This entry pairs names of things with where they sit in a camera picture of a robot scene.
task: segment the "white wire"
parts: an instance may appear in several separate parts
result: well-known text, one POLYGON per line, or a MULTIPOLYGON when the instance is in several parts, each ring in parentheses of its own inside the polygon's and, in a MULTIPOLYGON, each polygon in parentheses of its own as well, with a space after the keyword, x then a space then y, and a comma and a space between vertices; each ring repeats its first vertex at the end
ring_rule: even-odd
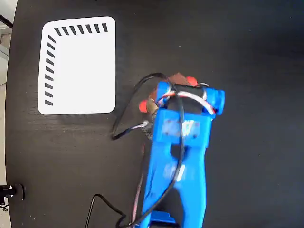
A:
MULTIPOLYGON (((161 100, 158 101, 158 104, 162 104, 162 103, 163 103, 163 99, 164 99, 165 97, 172 96, 172 95, 175 95, 175 92, 165 93, 165 94, 162 96, 163 98, 162 98, 161 100)), ((195 95, 195 94, 186 92, 186 91, 179 91, 178 95, 179 95, 180 97, 188 97, 188 98, 190 98, 190 99, 192 99, 192 100, 197 101, 198 103, 200 103, 200 104, 208 111, 208 113, 209 113, 210 115, 214 115, 214 114, 215 114, 215 112, 214 112, 212 106, 211 106, 206 100, 204 100, 203 98, 201 98, 201 97, 199 97, 199 96, 197 96, 197 95, 195 95)))
POLYGON ((139 125, 136 125, 136 126, 130 127, 130 128, 131 128, 131 129, 144 128, 144 127, 146 127, 148 124, 149 124, 149 121, 145 120, 145 121, 143 121, 142 124, 139 124, 139 125))

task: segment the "blue bracket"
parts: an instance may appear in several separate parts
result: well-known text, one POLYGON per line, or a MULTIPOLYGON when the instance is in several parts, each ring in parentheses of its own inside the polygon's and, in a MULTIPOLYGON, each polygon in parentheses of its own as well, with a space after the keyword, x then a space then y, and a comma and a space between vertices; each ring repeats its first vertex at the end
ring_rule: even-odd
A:
MULTIPOLYGON (((156 99, 161 98, 169 89, 168 83, 160 82, 156 99)), ((215 109, 215 115, 221 114, 224 109, 225 92, 211 88, 205 90, 207 102, 215 109)), ((174 184, 184 209, 183 228, 201 228, 204 220, 206 209, 204 157, 215 115, 205 112, 204 108, 201 114, 185 113, 183 133, 187 153, 174 184)), ((159 108, 157 111, 142 213, 159 199, 172 180, 177 159, 171 155, 171 146, 178 145, 180 141, 179 117, 176 111, 165 108, 159 108)), ((166 212, 153 211, 139 224, 139 228, 148 228, 153 221, 173 223, 174 219, 166 212)))

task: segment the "white card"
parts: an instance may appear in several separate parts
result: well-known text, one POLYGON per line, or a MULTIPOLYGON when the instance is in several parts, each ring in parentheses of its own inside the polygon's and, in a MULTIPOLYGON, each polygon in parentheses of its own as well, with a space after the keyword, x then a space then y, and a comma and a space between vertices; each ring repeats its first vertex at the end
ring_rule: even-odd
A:
POLYGON ((42 30, 38 110, 109 113, 115 108, 115 20, 52 21, 42 30))

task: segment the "red component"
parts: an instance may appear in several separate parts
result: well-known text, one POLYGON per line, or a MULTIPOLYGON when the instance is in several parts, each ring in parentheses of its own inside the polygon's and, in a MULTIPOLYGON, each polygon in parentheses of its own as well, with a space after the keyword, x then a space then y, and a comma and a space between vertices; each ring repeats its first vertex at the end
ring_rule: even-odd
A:
POLYGON ((142 100, 139 105, 138 105, 138 108, 139 108, 139 111, 141 113, 147 113, 148 110, 147 110, 147 102, 148 100, 142 100))
POLYGON ((187 81, 190 83, 191 86, 197 86, 198 82, 195 77, 187 76, 187 81))

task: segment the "black tabletop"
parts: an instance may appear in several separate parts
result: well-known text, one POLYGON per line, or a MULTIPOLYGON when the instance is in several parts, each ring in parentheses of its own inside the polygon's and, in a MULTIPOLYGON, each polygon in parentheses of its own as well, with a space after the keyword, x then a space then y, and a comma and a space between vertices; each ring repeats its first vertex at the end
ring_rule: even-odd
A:
MULTIPOLYGON (((304 2, 302 0, 19 0, 6 96, 13 228, 82 228, 94 193, 130 213, 144 136, 116 142, 108 131, 123 98, 144 75, 181 72, 226 91, 206 153, 205 228, 304 225, 304 2), (61 19, 116 21, 116 109, 41 115, 37 109, 42 28, 61 19)), ((135 97, 123 121, 138 120, 135 97)), ((101 202, 91 227, 114 227, 101 202)))

